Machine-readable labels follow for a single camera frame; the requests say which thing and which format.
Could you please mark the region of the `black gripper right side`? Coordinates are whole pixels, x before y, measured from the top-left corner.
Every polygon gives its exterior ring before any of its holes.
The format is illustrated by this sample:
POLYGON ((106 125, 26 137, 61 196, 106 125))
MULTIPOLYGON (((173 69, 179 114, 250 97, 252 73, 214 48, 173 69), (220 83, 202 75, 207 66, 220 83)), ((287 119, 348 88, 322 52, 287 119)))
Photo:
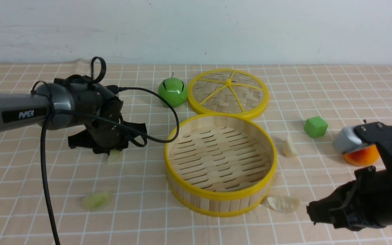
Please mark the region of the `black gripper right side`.
POLYGON ((307 214, 311 222, 350 231, 392 225, 392 168, 377 171, 369 166, 356 170, 355 176, 341 206, 336 207, 336 202, 329 199, 309 203, 307 214))

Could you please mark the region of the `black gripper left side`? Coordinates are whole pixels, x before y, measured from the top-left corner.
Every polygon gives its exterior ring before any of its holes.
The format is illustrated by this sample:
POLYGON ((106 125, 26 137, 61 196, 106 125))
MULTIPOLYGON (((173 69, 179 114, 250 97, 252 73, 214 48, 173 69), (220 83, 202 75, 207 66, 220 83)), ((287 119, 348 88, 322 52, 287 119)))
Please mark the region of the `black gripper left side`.
MULTIPOLYGON (((105 118, 116 123, 120 123, 121 109, 123 102, 118 97, 108 100, 102 107, 99 117, 105 118)), ((68 147, 75 149, 77 147, 92 149, 94 154, 110 154, 110 151, 117 149, 122 151, 129 146, 129 142, 138 147, 145 147, 147 139, 143 134, 147 133, 146 124, 133 122, 124 122, 123 125, 132 129, 120 130, 115 124, 106 121, 94 119, 85 125, 87 131, 81 131, 67 138, 68 147), (143 143, 137 142, 135 139, 141 137, 143 143)))

